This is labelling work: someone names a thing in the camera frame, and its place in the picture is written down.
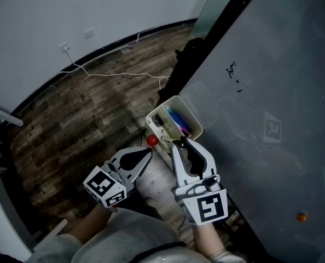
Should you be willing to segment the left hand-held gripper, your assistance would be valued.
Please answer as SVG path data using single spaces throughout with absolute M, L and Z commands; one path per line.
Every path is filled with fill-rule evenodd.
M 83 185 L 98 204 L 115 207 L 132 195 L 134 182 L 144 173 L 152 156 L 152 149 L 147 147 L 121 149 L 103 166 L 96 166 Z

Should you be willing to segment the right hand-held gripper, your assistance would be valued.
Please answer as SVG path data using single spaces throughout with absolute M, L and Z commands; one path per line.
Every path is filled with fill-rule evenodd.
M 220 186 L 211 153 L 200 143 L 186 138 L 183 149 L 171 144 L 171 158 L 179 186 L 174 191 L 175 201 L 187 220 L 201 226 L 226 218 L 227 191 Z

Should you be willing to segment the person's left forearm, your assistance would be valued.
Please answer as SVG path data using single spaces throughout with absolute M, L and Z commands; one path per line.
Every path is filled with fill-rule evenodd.
M 81 243 L 85 244 L 101 232 L 107 225 L 111 215 L 117 213 L 116 207 L 105 208 L 97 204 L 93 210 L 80 220 L 68 234 L 74 236 Z

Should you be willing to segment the person's right forearm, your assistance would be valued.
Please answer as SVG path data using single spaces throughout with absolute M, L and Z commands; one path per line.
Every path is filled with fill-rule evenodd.
M 194 225 L 192 230 L 195 250 L 206 258 L 225 250 L 225 246 L 212 223 L 201 226 Z

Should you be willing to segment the black-framed whiteboard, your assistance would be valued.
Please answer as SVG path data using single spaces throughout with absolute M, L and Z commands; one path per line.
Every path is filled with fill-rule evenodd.
M 325 263 L 325 0 L 230 0 L 204 36 L 161 101 L 201 123 L 259 261 Z

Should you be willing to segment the blue plastic item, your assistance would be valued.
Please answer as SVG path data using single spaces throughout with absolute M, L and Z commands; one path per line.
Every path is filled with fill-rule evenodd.
M 182 129 L 188 130 L 189 127 L 188 125 L 185 123 L 185 121 L 183 120 L 183 118 L 176 112 L 174 112 L 173 110 L 171 110 L 170 108 L 167 109 L 168 114 L 170 115 L 170 117 L 173 119 L 173 121 Z

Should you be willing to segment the white plastic holder box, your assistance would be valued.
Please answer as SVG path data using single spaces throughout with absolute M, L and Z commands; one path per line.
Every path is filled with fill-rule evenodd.
M 146 125 L 150 132 L 158 138 L 160 147 L 169 153 L 172 142 L 184 135 L 180 130 L 181 127 L 168 114 L 168 108 L 178 113 L 188 125 L 187 131 L 191 133 L 190 139 L 196 140 L 202 134 L 203 128 L 181 97 L 176 95 L 160 104 L 146 116 Z M 162 119 L 164 123 L 162 127 L 157 127 L 153 123 L 152 117 L 155 114 Z

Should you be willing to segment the person's light sweatshirt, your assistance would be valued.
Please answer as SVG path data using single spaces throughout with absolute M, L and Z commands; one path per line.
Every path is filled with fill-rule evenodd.
M 183 246 L 167 223 L 120 208 L 87 243 L 63 234 L 36 251 L 27 263 L 245 263 L 228 251 L 209 258 Z

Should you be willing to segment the black stand clamp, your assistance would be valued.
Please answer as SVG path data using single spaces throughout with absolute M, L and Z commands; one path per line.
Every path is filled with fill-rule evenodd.
M 202 48 L 204 43 L 203 38 L 194 38 L 189 40 L 183 50 L 175 50 L 177 61 L 184 61 L 192 58 Z

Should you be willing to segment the frosted glass panel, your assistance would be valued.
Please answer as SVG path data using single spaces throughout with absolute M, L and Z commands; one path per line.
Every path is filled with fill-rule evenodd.
M 207 35 L 229 2 L 230 0 L 207 0 L 190 36 Z

